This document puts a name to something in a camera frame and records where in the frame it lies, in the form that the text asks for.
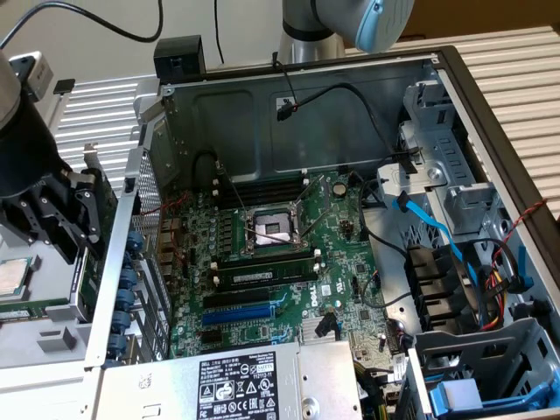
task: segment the green circuit board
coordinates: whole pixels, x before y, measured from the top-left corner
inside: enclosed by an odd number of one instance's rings
[[[308,337],[305,337],[304,324],[314,325],[314,321],[319,322],[326,313],[333,312],[341,338],[350,341],[356,359],[366,367],[387,368],[390,365],[389,346],[381,353],[378,349],[379,336],[387,333],[385,312],[362,304],[353,288],[356,280],[360,287],[364,287],[375,272],[370,242],[360,235],[359,187],[348,187],[344,197],[334,196],[334,184],[347,186],[348,181],[347,175],[339,175],[336,171],[314,173],[310,175],[310,181],[310,191],[302,199],[300,232],[308,227],[311,229],[303,238],[304,244],[293,252],[320,249],[321,269],[315,280],[269,287],[270,301],[281,301],[274,318],[202,326],[203,298],[215,293],[214,285],[207,277],[212,259],[239,262],[252,258],[243,254],[246,246],[243,214],[241,209],[219,210],[205,194],[192,196],[176,210],[174,217],[181,219],[185,231],[179,247],[185,252],[194,249],[196,261],[189,264],[188,270],[182,270],[178,264],[173,269],[170,358],[230,347],[294,340],[305,342]],[[341,222],[353,224],[353,231],[345,234]],[[227,223],[228,231],[231,230],[231,241],[227,243],[221,237],[224,223]],[[255,255],[274,255],[278,250],[292,252],[290,247],[288,244],[259,248]],[[287,262],[282,265],[282,270],[289,271],[290,264],[307,262]],[[305,265],[299,272],[308,270],[309,265]],[[372,302],[382,303],[381,291],[373,286],[367,296]],[[215,329],[220,329],[221,341],[202,344],[201,332]]]

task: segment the robotic arm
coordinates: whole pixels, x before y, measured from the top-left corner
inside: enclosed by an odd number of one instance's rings
[[[52,244],[67,263],[82,247],[104,252],[102,174],[73,172],[33,102],[52,73],[40,54],[8,61],[0,50],[0,225],[23,242]]]
[[[284,64],[344,57],[342,39],[366,53],[389,49],[414,0],[283,0]]]

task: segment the black pcie slot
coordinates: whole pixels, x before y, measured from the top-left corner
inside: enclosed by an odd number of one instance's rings
[[[265,204],[293,201],[302,192],[301,179],[285,179],[279,181],[257,182],[235,185],[237,192],[245,206],[260,206]],[[236,208],[239,199],[231,186],[222,194],[219,207],[221,209]]]
[[[253,265],[262,265],[270,263],[283,263],[294,260],[301,260],[304,258],[311,258],[313,256],[313,249],[302,252],[294,252],[291,254],[260,256],[250,260],[237,260],[229,262],[220,262],[220,270],[237,269],[240,267],[251,267]]]
[[[231,351],[234,351],[234,350],[242,350],[244,348],[254,348],[254,347],[271,346],[271,345],[272,345],[272,341],[257,341],[255,343],[241,344],[239,346],[208,348],[206,350],[201,350],[200,354],[231,352]]]
[[[202,299],[204,309],[220,308],[222,306],[237,306],[256,304],[270,300],[270,293],[266,289],[240,291],[238,293],[217,293]]]

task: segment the blue pcie slot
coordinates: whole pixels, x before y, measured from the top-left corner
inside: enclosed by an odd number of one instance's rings
[[[216,324],[259,318],[274,318],[274,306],[267,302],[266,304],[256,304],[244,308],[205,313],[202,315],[202,325],[215,326]]]

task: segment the regulatory label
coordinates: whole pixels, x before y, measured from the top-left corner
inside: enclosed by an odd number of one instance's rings
[[[202,361],[199,420],[277,420],[276,354]]]

